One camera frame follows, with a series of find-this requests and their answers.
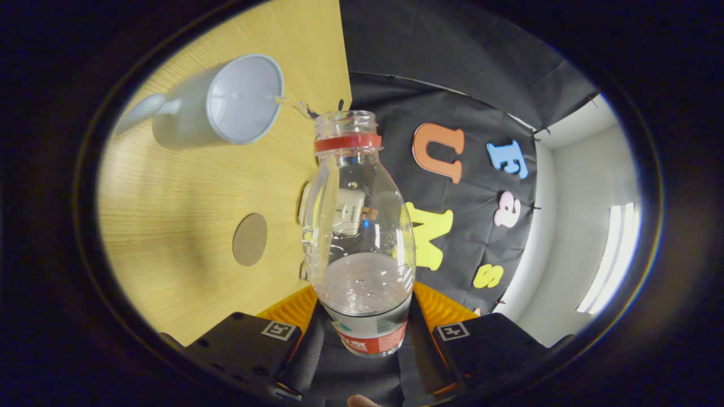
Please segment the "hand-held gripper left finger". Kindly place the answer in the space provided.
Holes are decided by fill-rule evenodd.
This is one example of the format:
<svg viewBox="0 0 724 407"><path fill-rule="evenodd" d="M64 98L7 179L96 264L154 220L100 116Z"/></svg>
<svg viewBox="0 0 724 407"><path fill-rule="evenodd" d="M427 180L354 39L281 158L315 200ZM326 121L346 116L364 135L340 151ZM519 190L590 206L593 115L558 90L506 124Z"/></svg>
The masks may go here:
<svg viewBox="0 0 724 407"><path fill-rule="evenodd" d="M234 311L183 353L236 386L302 399L321 358L325 315L307 286L257 316Z"/></svg>

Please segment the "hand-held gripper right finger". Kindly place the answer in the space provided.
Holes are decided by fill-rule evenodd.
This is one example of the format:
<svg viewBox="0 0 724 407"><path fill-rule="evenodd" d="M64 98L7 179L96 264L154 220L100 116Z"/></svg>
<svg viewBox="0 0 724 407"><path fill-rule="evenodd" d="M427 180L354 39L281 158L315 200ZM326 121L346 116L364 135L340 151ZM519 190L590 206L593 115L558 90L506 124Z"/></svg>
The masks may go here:
<svg viewBox="0 0 724 407"><path fill-rule="evenodd" d="M425 396L488 386L550 353L503 314L479 316L422 283L413 287L407 332L405 379Z"/></svg>

